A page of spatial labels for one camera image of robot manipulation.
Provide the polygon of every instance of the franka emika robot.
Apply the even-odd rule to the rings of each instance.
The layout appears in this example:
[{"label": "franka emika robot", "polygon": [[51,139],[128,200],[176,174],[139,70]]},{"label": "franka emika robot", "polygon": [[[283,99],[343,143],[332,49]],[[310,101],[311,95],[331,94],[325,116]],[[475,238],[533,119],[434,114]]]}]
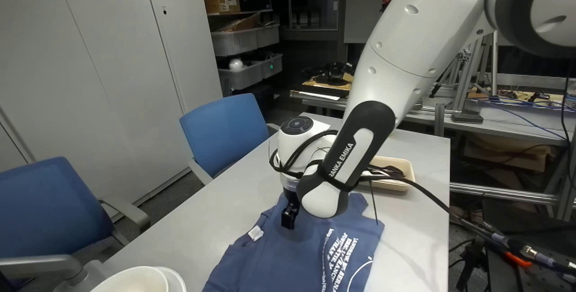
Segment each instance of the franka emika robot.
[{"label": "franka emika robot", "polygon": [[496,30],[532,54],[574,58],[576,0],[391,1],[356,66],[341,130],[302,116],[280,128],[270,164],[289,201],[282,225],[294,228],[301,206],[319,218],[344,212],[411,106],[460,50]]}]

